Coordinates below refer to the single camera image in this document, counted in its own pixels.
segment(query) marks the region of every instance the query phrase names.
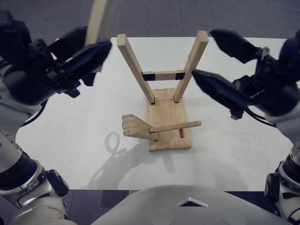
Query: wooden frame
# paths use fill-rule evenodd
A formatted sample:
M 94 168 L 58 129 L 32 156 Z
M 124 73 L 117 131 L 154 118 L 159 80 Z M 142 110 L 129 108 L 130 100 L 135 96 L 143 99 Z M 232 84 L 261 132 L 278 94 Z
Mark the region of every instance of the wooden frame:
M 147 123 L 139 122 L 139 127 L 144 128 L 137 129 L 135 126 L 127 133 L 124 131 L 124 135 L 149 139 L 150 151 L 191 148 L 188 128 L 199 126 L 201 122 L 187 123 L 182 96 L 192 77 L 192 70 L 196 68 L 207 43 L 207 32 L 199 31 L 184 70 L 143 72 L 126 35 L 117 36 L 117 46 L 147 98 Z M 160 90 L 152 90 L 148 84 L 148 81 L 163 80 L 179 80 L 179 83 L 177 88 Z
M 183 93 L 186 90 L 189 81 L 191 80 L 192 70 L 198 65 L 207 44 L 207 32 L 199 31 L 194 41 L 191 52 L 188 56 L 184 70 L 166 72 L 143 72 L 126 35 L 119 34 L 117 36 L 117 46 L 119 50 L 121 51 L 125 61 L 134 74 L 146 98 L 152 104 L 154 103 L 154 95 L 147 81 L 180 80 L 174 93 L 174 101 L 176 103 L 180 102 Z

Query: gray floor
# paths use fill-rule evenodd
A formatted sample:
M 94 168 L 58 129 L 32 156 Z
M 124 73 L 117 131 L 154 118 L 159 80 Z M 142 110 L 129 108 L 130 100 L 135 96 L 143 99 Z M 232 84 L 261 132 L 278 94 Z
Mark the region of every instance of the gray floor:
M 88 24 L 93 0 L 0 0 L 23 20 L 33 39 L 49 44 Z M 300 0 L 125 0 L 115 34 L 194 37 L 197 30 L 230 29 L 244 37 L 290 38 L 300 29 Z

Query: table surface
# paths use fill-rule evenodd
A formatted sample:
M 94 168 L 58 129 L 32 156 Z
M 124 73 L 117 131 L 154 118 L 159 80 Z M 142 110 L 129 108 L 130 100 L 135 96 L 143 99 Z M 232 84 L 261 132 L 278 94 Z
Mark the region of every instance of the table surface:
M 130 38 L 143 71 L 184 68 L 194 38 Z M 248 38 L 278 58 L 284 39 Z M 229 110 L 201 92 L 192 79 L 184 94 L 192 148 L 149 152 L 146 140 L 124 137 L 122 115 L 146 120 L 146 98 L 112 39 L 112 51 L 94 87 L 80 86 L 75 99 L 55 95 L 38 120 L 20 129 L 17 142 L 45 169 L 56 169 L 72 189 L 143 189 L 189 184 L 224 191 L 261 191 L 292 144 L 278 130 L 248 115 L 234 121 Z M 233 81 L 252 75 L 255 61 L 242 64 L 221 52 L 212 38 L 198 69 Z M 177 81 L 150 82 L 153 89 Z

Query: wooden lever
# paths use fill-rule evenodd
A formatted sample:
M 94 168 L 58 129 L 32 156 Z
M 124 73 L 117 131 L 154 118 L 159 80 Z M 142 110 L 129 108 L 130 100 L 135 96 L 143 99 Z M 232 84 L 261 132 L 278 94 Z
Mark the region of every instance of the wooden lever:
M 158 140 L 158 134 L 149 133 L 148 129 L 153 128 L 148 123 L 133 114 L 122 116 L 122 128 L 124 136 L 137 137 L 148 140 Z
M 123 135 L 128 137 L 137 137 L 142 139 L 148 139 L 156 141 L 158 140 L 158 132 L 169 131 L 169 130 L 179 130 L 181 138 L 182 129 L 192 128 L 200 126 L 201 121 L 193 121 L 188 123 L 179 123 L 166 125 L 161 127 L 153 127 L 140 118 L 134 116 L 133 114 L 123 115 L 122 116 L 122 128 Z
M 201 121 L 193 121 L 193 122 L 187 122 L 187 123 L 179 123 L 179 124 L 172 124 L 172 125 L 166 125 L 161 127 L 153 127 L 149 128 L 149 133 L 155 133 L 155 132 L 163 132 L 168 130 L 177 130 L 177 129 L 184 129 L 184 128 L 193 128 L 202 125 Z

